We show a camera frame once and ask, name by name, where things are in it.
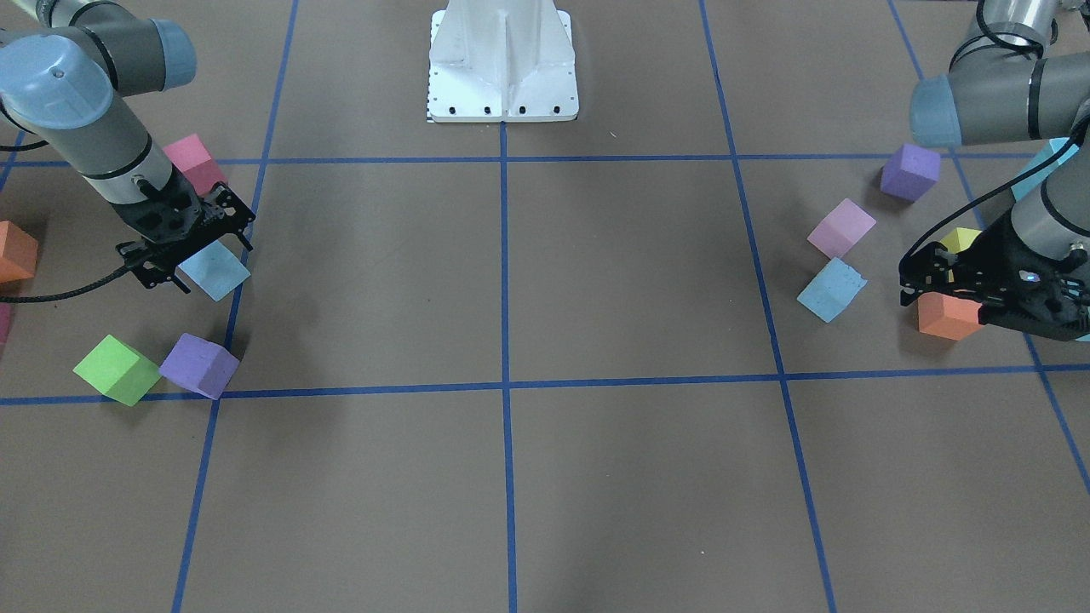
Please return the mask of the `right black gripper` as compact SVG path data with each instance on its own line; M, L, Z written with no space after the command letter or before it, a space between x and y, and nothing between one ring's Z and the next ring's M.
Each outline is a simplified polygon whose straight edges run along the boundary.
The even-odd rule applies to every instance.
M164 187L136 175L133 185L144 201L136 204L132 226L156 255L195 255L221 235L223 207L199 197L183 175L171 175Z

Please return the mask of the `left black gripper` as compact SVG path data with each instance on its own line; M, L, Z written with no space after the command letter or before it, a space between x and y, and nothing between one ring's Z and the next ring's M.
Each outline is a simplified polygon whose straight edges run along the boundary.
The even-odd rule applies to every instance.
M1059 261L1012 257L1001 268L998 302L978 310L978 321L1055 341L1087 336L1087 256Z

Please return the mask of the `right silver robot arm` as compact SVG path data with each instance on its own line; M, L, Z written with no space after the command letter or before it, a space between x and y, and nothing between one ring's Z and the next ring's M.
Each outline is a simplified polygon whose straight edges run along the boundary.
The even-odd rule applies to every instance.
M171 20L116 1L25 1L36 31L3 33L3 117L55 148L152 249L186 259L228 232L126 98L187 85L196 50Z

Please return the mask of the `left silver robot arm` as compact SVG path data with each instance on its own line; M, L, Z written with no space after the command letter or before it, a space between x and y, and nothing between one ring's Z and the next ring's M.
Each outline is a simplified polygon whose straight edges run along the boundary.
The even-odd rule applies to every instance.
M1064 137L1003 187L1040 185L954 252L924 232L898 265L903 304L978 303L978 321L1055 341L1087 336L1087 55L1051 55L1056 1L981 1L949 70L915 86L915 143L961 147Z

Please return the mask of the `magenta foam block by arm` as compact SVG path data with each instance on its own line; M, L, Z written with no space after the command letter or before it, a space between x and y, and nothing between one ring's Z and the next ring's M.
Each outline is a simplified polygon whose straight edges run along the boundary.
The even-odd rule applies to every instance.
M215 161L199 135L187 135L187 137L177 140L174 143L164 145L164 154L175 165L175 169L187 179L199 197L210 194L214 187L228 183L228 178L223 175L221 166Z

